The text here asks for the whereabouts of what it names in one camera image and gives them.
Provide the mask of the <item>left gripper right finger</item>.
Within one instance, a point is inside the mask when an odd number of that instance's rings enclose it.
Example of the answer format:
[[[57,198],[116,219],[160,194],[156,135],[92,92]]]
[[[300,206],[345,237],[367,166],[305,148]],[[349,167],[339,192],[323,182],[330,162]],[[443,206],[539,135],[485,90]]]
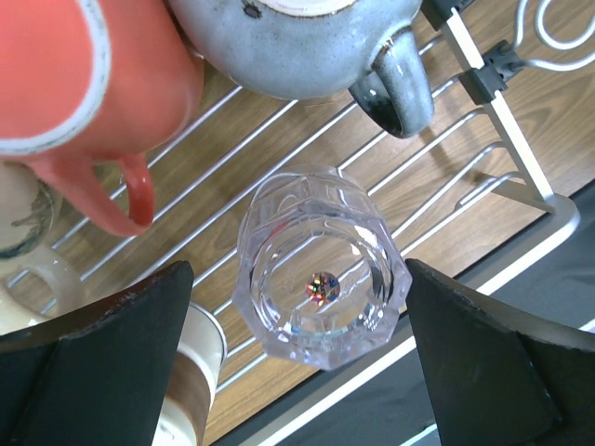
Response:
[[[594,335],[417,259],[406,306],[443,445],[591,445]]]

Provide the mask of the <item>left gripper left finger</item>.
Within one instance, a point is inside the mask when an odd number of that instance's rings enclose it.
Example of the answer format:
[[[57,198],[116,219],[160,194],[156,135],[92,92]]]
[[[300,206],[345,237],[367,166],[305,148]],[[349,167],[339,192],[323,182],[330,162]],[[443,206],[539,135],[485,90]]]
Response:
[[[176,261],[1,338],[4,445],[149,445],[192,293]]]

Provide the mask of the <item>beige ceramic mug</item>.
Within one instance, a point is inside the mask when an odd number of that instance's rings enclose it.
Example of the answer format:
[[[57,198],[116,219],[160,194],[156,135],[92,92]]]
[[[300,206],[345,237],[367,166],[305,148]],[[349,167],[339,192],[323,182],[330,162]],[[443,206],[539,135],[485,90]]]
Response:
[[[51,290],[58,314],[84,305],[86,292],[74,269],[46,244],[58,220],[62,198],[32,169],[1,163],[1,334],[16,332],[48,321],[14,297],[7,285],[10,275],[26,269]]]

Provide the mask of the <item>steel tumbler cup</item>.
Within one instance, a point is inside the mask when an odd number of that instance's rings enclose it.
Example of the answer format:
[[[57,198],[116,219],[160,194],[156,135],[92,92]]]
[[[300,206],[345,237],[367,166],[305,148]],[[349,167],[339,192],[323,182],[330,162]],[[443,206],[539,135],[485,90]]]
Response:
[[[227,339],[215,316],[191,302],[159,420],[154,445],[201,445],[213,406]]]

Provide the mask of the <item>clear glass cup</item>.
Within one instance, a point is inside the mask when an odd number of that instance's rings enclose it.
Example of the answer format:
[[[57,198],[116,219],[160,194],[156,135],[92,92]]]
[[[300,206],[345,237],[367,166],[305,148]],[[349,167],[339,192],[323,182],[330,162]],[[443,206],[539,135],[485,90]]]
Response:
[[[412,283],[375,202],[324,164],[258,186],[237,258],[231,300],[264,351],[326,371],[390,341]]]

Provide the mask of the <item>orange mug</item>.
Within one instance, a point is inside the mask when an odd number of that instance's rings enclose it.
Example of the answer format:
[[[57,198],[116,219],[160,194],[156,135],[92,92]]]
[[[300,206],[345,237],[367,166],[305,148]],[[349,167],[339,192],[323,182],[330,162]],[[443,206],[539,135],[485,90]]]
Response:
[[[152,224],[146,154],[190,122],[203,81],[162,1],[1,5],[1,157],[113,235]]]

